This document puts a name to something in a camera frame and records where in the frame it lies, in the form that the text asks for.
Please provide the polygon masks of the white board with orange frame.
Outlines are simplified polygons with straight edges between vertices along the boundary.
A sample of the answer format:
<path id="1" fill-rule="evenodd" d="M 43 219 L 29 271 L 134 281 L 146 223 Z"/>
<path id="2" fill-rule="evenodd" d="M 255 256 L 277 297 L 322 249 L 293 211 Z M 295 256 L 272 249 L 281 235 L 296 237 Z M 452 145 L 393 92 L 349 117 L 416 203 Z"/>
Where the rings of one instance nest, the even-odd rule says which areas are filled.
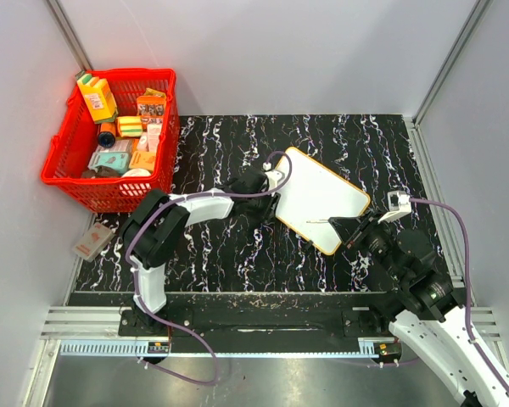
<path id="1" fill-rule="evenodd" d="M 290 147 L 286 154 L 276 167 L 289 179 L 278 191 L 275 216 L 320 252 L 332 255 L 341 245 L 334 229 L 329 223 L 306 221 L 361 216 L 371 197 L 299 149 Z"/>

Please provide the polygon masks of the white red marker pen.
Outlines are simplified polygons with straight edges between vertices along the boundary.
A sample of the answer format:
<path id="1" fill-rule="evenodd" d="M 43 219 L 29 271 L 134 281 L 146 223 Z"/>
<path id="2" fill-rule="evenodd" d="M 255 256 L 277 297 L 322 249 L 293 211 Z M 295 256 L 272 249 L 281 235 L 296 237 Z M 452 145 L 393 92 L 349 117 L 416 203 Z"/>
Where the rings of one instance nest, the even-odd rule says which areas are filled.
<path id="1" fill-rule="evenodd" d="M 327 223 L 329 223 L 329 219 L 307 220 L 306 223 L 309 223 L 309 224 L 327 224 Z"/>

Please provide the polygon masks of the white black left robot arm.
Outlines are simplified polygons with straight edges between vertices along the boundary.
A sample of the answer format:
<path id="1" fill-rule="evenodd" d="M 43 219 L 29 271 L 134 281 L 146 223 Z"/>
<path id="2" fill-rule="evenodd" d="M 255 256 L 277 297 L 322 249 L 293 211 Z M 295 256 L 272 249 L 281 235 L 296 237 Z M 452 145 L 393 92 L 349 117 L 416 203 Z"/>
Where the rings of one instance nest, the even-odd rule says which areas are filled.
<path id="1" fill-rule="evenodd" d="M 263 170 L 246 170 L 239 178 L 203 192 L 148 192 L 120 230 L 124 258 L 133 273 L 133 301 L 141 310 L 137 325 L 152 336 L 164 331 L 165 267 L 188 227 L 237 216 L 263 221 L 276 208 L 279 189 L 287 180 L 287 175 L 267 164 Z"/>

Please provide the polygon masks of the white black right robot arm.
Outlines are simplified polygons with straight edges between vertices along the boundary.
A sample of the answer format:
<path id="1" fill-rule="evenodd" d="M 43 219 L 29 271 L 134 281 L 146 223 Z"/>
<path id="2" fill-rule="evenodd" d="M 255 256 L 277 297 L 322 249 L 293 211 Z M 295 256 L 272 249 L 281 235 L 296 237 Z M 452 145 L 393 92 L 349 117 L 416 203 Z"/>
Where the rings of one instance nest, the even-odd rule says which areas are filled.
<path id="1" fill-rule="evenodd" d="M 472 324 L 466 289 L 436 268 L 426 235 L 394 233 L 374 213 L 328 223 L 347 248 L 365 249 L 395 281 L 390 301 L 368 316 L 372 331 L 406 344 L 459 405 L 509 406 L 509 373 Z"/>

